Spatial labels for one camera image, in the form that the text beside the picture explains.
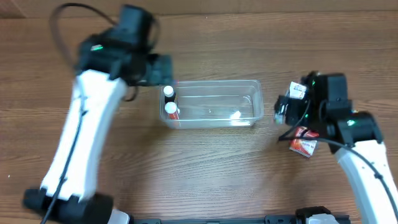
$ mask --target small bottle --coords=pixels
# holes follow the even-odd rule
[[[164,106],[164,110],[169,114],[170,119],[180,119],[179,108],[174,102],[168,102]]]
[[[164,93],[164,103],[174,102],[176,93],[171,86],[165,86],[163,88]]]

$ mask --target green light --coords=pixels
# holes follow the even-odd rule
[[[356,121],[354,121],[354,120],[348,120],[348,121],[347,121],[348,126],[352,126],[352,125],[354,125],[355,123],[356,123]]]
[[[91,51],[101,50],[101,49],[103,49],[103,48],[104,48],[104,47],[103,47],[101,44],[98,44],[98,45],[92,46],[92,47],[91,47]]]

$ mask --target transparent tray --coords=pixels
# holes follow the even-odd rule
[[[170,128],[252,126],[264,116],[257,80],[179,82],[174,86],[180,119],[170,119],[160,90],[160,118]]]

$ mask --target wood grain surface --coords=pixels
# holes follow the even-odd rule
[[[160,17],[156,51],[179,80],[256,79],[265,117],[253,128],[171,130],[158,119],[156,88],[121,103],[99,168],[98,191],[138,218],[232,218],[324,205],[359,223],[351,187],[328,148],[306,159],[276,143],[278,94],[311,70],[345,72],[356,109],[377,118],[398,175],[398,13],[301,12]],[[75,49],[107,28],[63,19]],[[72,75],[46,19],[0,21],[0,223],[37,223],[25,189],[49,168],[70,102]]]
[[[69,0],[12,0],[27,18],[47,18],[52,9]],[[221,14],[252,12],[392,11],[396,0],[76,0],[116,16],[121,4],[144,7],[156,14]],[[68,9],[67,17],[95,16],[86,9]]]

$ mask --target red and white packet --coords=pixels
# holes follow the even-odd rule
[[[296,132],[294,133],[294,136],[295,137],[301,136],[305,130],[307,130],[306,127],[298,127],[296,129]],[[313,131],[307,131],[303,136],[315,138],[319,137],[319,134]],[[303,156],[311,157],[314,150],[317,147],[318,147],[318,141],[306,141],[302,139],[294,139],[293,141],[290,142],[289,149],[298,152]]]

